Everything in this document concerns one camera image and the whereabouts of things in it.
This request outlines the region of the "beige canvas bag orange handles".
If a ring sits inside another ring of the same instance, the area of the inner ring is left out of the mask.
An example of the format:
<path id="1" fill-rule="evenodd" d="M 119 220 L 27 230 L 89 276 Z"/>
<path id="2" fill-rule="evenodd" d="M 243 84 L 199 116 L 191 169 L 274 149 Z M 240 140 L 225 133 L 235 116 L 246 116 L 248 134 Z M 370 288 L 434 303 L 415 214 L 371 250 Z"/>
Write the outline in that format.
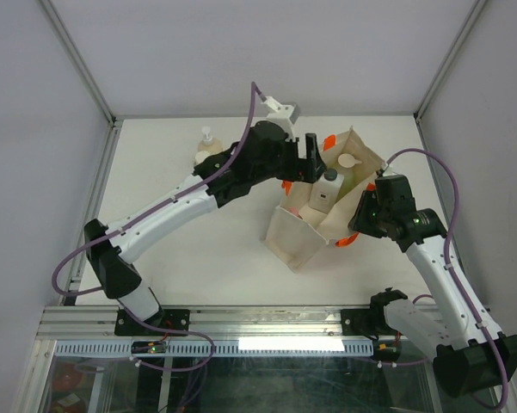
<path id="1" fill-rule="evenodd" d="M 351 244 L 358 233 L 348 229 L 362 192 L 373 184 L 375 172 L 384 160 L 363 142 L 354 129 L 327 137 L 320 155 L 330 169 L 336 170 L 337 158 L 348 153 L 361 161 L 355 167 L 355 187 L 344 196 L 338 194 L 328 213 L 309 207 L 312 185 L 305 182 L 283 182 L 285 194 L 274 209 L 265 237 L 267 247 L 292 271 L 300 270 L 318 251 L 328 245 L 343 248 Z M 288 211 L 297 208 L 299 216 Z"/>

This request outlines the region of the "cream pump lotion bottle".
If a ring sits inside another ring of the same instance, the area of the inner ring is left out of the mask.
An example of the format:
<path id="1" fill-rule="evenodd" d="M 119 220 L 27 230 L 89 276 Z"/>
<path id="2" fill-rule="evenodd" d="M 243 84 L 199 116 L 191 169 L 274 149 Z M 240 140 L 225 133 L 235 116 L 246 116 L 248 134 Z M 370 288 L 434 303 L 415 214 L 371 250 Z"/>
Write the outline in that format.
<path id="1" fill-rule="evenodd" d="M 223 150 L 222 142 L 213 136 L 212 129 L 209 126 L 201 128 L 202 138 L 198 143 L 198 152 L 205 151 L 209 155 L 216 155 Z"/>

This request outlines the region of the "yellow bottle beige round cap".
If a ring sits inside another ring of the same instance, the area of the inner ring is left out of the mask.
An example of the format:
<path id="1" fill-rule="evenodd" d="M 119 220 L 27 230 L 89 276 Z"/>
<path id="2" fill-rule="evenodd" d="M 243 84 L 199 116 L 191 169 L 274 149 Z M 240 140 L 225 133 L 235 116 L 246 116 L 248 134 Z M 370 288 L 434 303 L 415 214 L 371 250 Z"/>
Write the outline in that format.
<path id="1" fill-rule="evenodd" d="M 197 166 L 197 165 L 203 163 L 210 156 L 211 156 L 211 153 L 208 151 L 198 151 L 194 155 L 194 166 Z"/>

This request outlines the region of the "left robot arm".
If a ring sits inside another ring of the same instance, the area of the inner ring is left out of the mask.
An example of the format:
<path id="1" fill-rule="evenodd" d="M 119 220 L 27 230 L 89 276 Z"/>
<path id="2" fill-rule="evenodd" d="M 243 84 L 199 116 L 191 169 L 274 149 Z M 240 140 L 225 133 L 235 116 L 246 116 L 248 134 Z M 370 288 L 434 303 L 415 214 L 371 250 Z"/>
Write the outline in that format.
<path id="1" fill-rule="evenodd" d="M 299 141 L 281 126 L 261 120 L 246 128 L 227 150 L 207 157 L 174 190 L 131 217 L 84 227 L 86 257 L 102 290 L 133 316 L 133 324 L 153 334 L 163 324 L 161 306 L 134 263 L 155 243 L 181 226 L 249 194 L 269 179 L 316 182 L 326 170 L 314 133 Z"/>

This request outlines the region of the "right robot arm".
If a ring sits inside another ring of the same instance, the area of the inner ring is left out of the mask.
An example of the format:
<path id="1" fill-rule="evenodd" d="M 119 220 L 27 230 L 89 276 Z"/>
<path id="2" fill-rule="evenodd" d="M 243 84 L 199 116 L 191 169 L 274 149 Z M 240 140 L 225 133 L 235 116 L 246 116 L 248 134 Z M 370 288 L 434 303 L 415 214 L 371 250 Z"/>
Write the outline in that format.
<path id="1" fill-rule="evenodd" d="M 517 369 L 517 335 L 490 316 L 460 266 L 437 213 L 417 209 L 406 176 L 379 176 L 361 195 L 349 228 L 388 237 L 420 273 L 442 320 L 435 322 L 392 288 L 371 297 L 355 328 L 367 335 L 395 330 L 431 361 L 443 391 L 458 398 L 508 384 Z"/>

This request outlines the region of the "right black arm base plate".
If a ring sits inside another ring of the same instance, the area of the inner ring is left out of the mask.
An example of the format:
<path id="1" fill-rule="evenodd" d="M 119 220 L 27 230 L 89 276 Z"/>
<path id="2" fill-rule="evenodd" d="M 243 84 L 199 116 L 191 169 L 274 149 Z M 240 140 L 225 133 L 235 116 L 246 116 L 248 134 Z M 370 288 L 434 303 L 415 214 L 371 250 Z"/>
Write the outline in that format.
<path id="1" fill-rule="evenodd" d="M 346 308 L 340 311 L 344 336 L 364 336 L 373 339 L 379 336 L 394 336 L 383 315 L 369 308 Z"/>

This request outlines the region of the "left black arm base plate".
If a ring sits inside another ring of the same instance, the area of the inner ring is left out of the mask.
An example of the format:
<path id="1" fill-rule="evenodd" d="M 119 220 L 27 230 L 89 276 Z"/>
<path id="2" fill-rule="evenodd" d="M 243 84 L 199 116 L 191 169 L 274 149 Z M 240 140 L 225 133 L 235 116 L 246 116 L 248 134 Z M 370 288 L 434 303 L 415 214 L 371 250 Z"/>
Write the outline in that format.
<path id="1" fill-rule="evenodd" d="M 189 309 L 164 307 L 157 315 L 142 321 L 137 321 L 125 309 L 118 310 L 114 334 L 116 336 L 164 336 L 166 330 L 173 330 L 168 336 L 184 336 L 188 331 L 190 319 Z"/>

